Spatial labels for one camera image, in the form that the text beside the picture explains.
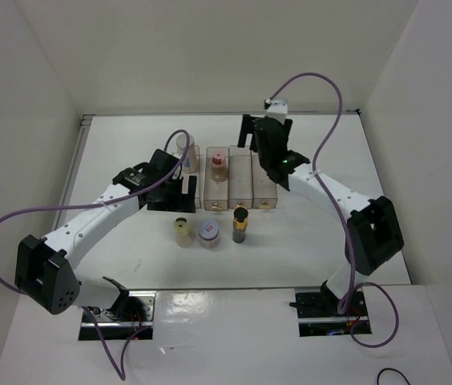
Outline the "pink-lid spice jar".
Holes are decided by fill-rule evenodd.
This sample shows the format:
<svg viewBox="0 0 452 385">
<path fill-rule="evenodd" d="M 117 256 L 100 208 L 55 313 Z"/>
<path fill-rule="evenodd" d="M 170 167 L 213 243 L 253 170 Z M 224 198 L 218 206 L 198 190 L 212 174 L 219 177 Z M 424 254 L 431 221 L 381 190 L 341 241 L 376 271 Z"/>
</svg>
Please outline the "pink-lid spice jar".
<svg viewBox="0 0 452 385">
<path fill-rule="evenodd" d="M 212 154 L 211 176 L 216 182 L 223 182 L 228 179 L 228 166 L 226 152 L 219 151 Z"/>
</svg>

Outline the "tall silver-lid blue-label spice jar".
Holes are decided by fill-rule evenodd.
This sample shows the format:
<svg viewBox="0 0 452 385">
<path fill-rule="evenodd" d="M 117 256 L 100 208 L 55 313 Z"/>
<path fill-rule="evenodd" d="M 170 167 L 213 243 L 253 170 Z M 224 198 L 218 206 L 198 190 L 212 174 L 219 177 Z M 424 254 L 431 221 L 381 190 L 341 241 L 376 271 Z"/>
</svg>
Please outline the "tall silver-lid blue-label spice jar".
<svg viewBox="0 0 452 385">
<path fill-rule="evenodd" d="M 192 174 L 199 169 L 199 148 L 196 147 L 194 137 L 179 134 L 176 138 L 177 154 L 185 154 L 182 169 L 184 173 Z"/>
</svg>

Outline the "yellow-lid spice jar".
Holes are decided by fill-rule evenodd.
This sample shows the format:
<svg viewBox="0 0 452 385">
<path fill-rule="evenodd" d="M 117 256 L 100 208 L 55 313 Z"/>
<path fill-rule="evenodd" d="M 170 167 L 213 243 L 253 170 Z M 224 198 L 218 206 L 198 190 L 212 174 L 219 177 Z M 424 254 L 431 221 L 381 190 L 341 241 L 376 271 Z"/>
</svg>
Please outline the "yellow-lid spice jar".
<svg viewBox="0 0 452 385">
<path fill-rule="evenodd" d="M 192 227 L 184 217 L 177 217 L 173 222 L 176 244 L 181 248 L 190 247 L 194 241 Z"/>
</svg>

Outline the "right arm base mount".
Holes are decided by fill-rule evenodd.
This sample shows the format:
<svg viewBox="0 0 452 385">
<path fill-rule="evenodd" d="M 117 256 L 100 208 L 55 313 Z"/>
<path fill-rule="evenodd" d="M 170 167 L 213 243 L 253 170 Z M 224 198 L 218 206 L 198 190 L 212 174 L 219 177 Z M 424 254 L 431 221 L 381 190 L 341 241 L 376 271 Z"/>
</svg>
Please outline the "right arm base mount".
<svg viewBox="0 0 452 385">
<path fill-rule="evenodd" d="M 297 312 L 297 325 L 301 337 L 371 334 L 365 296 L 361 291 L 354 294 L 350 308 L 338 314 L 336 308 L 328 309 L 319 289 L 296 290 L 289 306 Z"/>
</svg>

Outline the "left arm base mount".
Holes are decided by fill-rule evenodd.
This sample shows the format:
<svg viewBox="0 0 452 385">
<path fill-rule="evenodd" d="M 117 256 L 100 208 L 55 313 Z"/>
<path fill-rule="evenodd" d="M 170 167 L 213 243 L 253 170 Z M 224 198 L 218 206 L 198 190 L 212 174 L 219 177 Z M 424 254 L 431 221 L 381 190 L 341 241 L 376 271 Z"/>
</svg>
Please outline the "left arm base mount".
<svg viewBox="0 0 452 385">
<path fill-rule="evenodd" d="M 91 316 L 83 312 L 79 341 L 99 341 L 99 326 L 105 340 L 126 341 L 152 340 L 155 317 L 155 291 L 131 291 L 129 299 L 122 305 L 106 310 L 96 306 L 88 307 Z"/>
</svg>

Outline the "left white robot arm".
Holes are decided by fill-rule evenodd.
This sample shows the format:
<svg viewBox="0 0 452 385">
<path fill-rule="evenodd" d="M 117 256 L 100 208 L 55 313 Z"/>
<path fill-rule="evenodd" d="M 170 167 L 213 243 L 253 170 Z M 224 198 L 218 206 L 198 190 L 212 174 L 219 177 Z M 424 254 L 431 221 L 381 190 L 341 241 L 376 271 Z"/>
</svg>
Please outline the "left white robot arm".
<svg viewBox="0 0 452 385">
<path fill-rule="evenodd" d="M 15 285 L 50 314 L 70 306 L 98 307 L 110 320 L 124 318 L 139 305 L 116 280 L 78 278 L 75 269 L 110 231 L 143 207 L 194 213 L 198 178 L 179 175 L 178 158 L 157 149 L 147 163 L 125 168 L 90 209 L 41 238 L 29 235 L 18 245 Z"/>
</svg>

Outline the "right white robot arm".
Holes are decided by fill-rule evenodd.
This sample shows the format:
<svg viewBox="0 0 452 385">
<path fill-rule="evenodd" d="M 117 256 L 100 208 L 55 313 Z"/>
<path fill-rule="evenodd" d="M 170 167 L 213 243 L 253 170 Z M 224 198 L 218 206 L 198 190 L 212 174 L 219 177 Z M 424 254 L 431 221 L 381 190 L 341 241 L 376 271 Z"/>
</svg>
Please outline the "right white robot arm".
<svg viewBox="0 0 452 385">
<path fill-rule="evenodd" d="M 243 115 L 238 146 L 258 154 L 267 177 L 285 190 L 313 202 L 339 220 L 345 232 L 347 262 L 321 285 L 321 308 L 330 315 L 346 312 L 357 286 L 395 254 L 404 240 L 392 201 L 354 192 L 313 167 L 311 160 L 288 149 L 293 122 Z"/>
</svg>

